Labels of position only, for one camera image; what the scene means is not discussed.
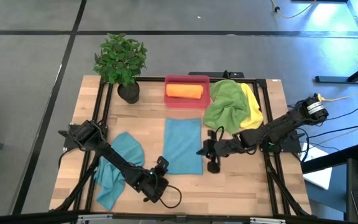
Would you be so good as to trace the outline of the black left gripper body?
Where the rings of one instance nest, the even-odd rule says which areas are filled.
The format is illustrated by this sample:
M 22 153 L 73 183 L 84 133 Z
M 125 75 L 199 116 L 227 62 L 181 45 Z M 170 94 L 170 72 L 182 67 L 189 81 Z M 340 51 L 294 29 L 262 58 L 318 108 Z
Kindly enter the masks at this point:
M 145 183 L 143 193 L 144 202 L 158 202 L 168 186 L 168 180 L 156 173 L 151 172 L 148 181 Z

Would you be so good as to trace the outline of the blue microfiber towel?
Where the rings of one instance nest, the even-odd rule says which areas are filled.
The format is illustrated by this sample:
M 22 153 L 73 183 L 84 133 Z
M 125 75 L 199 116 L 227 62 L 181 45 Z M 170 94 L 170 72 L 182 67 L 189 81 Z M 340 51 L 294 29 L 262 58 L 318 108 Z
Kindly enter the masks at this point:
M 169 162 L 168 174 L 202 175 L 201 119 L 166 119 L 163 157 Z

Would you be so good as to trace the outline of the orange microfiber towel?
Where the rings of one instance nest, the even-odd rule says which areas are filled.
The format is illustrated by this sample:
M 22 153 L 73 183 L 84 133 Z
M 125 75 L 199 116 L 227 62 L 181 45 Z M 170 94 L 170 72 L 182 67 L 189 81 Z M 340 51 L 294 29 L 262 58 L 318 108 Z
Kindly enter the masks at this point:
M 204 88 L 201 85 L 168 84 L 166 86 L 166 94 L 169 97 L 199 100 L 203 92 Z

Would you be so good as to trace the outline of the green microfiber towel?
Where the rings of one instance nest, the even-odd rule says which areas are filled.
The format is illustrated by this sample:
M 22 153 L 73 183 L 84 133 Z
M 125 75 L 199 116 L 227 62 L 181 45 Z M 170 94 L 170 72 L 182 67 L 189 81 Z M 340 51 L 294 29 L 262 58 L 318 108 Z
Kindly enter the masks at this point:
M 240 130 L 240 124 L 250 116 L 247 97 L 238 83 L 221 80 L 211 84 L 212 103 L 204 112 L 203 124 L 212 129 L 223 127 L 229 134 Z

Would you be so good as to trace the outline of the pink plastic basket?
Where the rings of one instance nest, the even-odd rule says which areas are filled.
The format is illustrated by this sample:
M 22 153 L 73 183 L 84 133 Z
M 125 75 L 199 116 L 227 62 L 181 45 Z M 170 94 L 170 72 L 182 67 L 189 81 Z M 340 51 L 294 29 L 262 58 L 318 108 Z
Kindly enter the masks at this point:
M 201 85 L 204 88 L 202 97 L 197 99 L 169 97 L 166 94 L 168 84 Z M 165 77 L 164 102 L 171 108 L 207 108 L 210 104 L 209 76 L 206 75 L 167 75 Z

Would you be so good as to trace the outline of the crumpled teal microfiber towel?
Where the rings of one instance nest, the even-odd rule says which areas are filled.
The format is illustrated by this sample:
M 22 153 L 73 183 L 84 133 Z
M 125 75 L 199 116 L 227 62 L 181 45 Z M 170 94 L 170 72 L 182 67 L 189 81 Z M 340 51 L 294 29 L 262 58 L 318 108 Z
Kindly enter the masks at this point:
M 111 145 L 127 162 L 136 166 L 144 165 L 144 150 L 128 132 L 117 135 Z M 106 210 L 111 210 L 124 191 L 126 184 L 121 171 L 101 156 L 94 180 L 101 188 L 96 197 L 97 202 Z

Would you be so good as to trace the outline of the yellow microfiber towel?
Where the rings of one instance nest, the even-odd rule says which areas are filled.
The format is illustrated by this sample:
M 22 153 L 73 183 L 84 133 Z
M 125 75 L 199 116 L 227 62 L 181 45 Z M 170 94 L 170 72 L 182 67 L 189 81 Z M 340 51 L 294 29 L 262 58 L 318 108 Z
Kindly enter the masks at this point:
M 248 84 L 240 83 L 239 86 L 247 98 L 250 109 L 250 115 L 240 123 L 240 127 L 242 129 L 257 129 L 264 122 L 259 103 Z

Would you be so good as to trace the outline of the black bar with clamp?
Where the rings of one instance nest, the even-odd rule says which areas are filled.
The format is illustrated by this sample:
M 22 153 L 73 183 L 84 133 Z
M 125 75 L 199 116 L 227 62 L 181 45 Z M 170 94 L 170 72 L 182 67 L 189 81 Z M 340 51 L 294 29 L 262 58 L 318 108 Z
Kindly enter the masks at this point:
M 206 75 L 213 78 L 245 78 L 242 72 L 229 72 L 227 70 L 223 72 L 189 72 L 189 75 Z

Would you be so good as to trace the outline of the white sheet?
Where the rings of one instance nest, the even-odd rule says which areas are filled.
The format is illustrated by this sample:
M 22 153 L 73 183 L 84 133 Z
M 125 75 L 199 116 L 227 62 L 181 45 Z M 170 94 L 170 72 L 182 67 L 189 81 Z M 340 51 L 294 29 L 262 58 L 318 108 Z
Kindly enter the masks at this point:
M 318 147 L 315 147 L 312 144 L 310 144 L 309 147 L 307 147 L 307 143 L 303 143 L 300 159 L 303 160 L 305 155 L 307 155 L 305 162 L 308 162 L 310 160 L 313 160 L 313 159 L 316 159 L 319 157 L 327 156 L 328 153 L 324 152 L 323 150 L 319 149 Z M 333 168 L 330 167 L 330 168 L 325 168 L 323 170 L 303 174 L 303 178 L 306 181 L 308 181 L 312 184 L 315 184 L 324 190 L 328 190 L 330 181 L 331 181 L 332 169 Z

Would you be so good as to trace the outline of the black desk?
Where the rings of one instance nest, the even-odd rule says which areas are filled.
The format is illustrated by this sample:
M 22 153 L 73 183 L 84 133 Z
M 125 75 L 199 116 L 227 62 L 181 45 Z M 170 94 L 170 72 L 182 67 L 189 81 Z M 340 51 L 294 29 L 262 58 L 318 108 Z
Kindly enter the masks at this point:
M 302 166 L 304 174 L 332 168 L 327 190 L 307 182 L 310 200 L 345 213 L 345 220 L 358 222 L 358 208 L 353 191 L 358 191 L 358 145 L 348 147 L 323 157 L 306 161 Z

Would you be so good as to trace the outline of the green plant in black pot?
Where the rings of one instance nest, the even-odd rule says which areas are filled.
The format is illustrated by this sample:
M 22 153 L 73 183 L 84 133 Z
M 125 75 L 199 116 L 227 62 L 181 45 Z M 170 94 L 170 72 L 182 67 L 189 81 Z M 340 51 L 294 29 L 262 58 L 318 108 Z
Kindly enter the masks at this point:
M 126 103 L 137 103 L 140 86 L 136 77 L 146 68 L 144 43 L 125 34 L 108 34 L 100 47 L 100 53 L 94 54 L 93 71 L 102 82 L 117 85 L 117 93 Z

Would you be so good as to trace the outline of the black desk leg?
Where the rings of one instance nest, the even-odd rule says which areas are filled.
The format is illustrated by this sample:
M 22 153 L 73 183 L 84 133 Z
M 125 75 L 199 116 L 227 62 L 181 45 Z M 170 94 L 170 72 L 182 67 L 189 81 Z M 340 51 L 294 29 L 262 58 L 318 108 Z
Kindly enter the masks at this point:
M 316 83 L 343 83 L 343 84 L 356 84 L 358 83 L 358 71 L 349 77 L 339 76 L 315 76 Z

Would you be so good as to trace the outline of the black overhead crossbar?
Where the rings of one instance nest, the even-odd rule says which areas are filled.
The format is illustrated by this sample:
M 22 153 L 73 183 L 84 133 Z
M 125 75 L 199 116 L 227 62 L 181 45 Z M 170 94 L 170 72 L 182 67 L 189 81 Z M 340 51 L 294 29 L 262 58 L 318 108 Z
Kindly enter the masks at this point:
M 139 214 L 139 213 L 94 213 L 85 210 L 76 211 L 52 211 L 43 213 L 27 213 L 16 215 L 0 216 L 0 224 L 61 224 L 77 223 L 79 215 L 88 214 L 112 214 L 113 219 L 124 220 L 160 220 L 173 221 L 178 223 L 186 222 L 244 222 L 249 224 L 250 217 L 276 218 L 286 221 L 286 224 L 358 224 L 358 222 L 328 220 L 316 218 L 314 216 L 293 216 L 293 215 L 273 215 L 273 216 L 228 216 L 228 215 L 156 215 L 156 214 Z

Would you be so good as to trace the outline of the black aluminium table frame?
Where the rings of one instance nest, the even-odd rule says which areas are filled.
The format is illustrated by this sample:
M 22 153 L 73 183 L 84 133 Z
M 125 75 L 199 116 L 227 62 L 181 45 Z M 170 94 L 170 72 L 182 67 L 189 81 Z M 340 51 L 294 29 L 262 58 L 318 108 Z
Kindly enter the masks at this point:
M 202 117 L 204 111 L 188 108 L 167 108 L 164 103 L 164 77 L 138 77 L 140 100 L 130 105 L 117 94 L 117 87 L 111 87 L 112 97 L 107 112 L 108 140 L 118 134 L 130 133 L 144 149 L 145 167 L 155 165 L 162 155 L 165 120 L 167 118 L 190 119 Z M 287 102 L 281 80 L 237 79 L 248 84 L 252 91 L 257 90 L 260 109 L 264 114 L 264 123 L 287 112 Z M 81 124 L 94 113 L 99 88 L 99 77 L 86 75 L 80 87 L 72 122 Z M 88 167 L 89 159 L 85 152 L 74 149 L 62 159 L 54 186 L 49 209 L 57 208 L 69 196 Z M 264 156 L 259 150 L 254 155 L 235 154 L 221 159 L 221 172 L 209 173 L 208 160 L 203 158 L 203 175 L 166 175 L 169 184 L 180 189 L 181 204 L 177 208 L 166 208 L 161 202 L 143 202 L 144 194 L 137 193 L 128 185 L 118 198 L 111 211 L 104 209 L 96 201 L 100 187 L 87 181 L 80 191 L 75 205 L 71 209 L 86 209 L 94 213 L 111 212 L 113 218 L 156 218 L 174 219 L 176 222 L 190 220 L 243 220 L 245 216 L 271 216 L 275 213 L 288 213 L 288 203 L 282 200 L 282 194 L 268 176 L 265 161 L 271 159 L 276 170 L 295 200 L 302 209 L 311 213 L 302 170 L 297 158 L 288 153 Z

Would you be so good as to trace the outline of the grey metal bracket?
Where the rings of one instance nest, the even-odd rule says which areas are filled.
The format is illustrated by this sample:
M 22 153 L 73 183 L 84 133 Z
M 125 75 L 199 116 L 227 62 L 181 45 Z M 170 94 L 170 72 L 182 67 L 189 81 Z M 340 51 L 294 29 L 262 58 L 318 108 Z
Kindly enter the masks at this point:
M 286 221 L 276 218 L 250 217 L 249 224 L 286 224 Z
M 87 224 L 90 221 L 95 220 L 108 220 L 113 219 L 112 214 L 88 214 L 88 215 L 79 215 L 76 224 Z

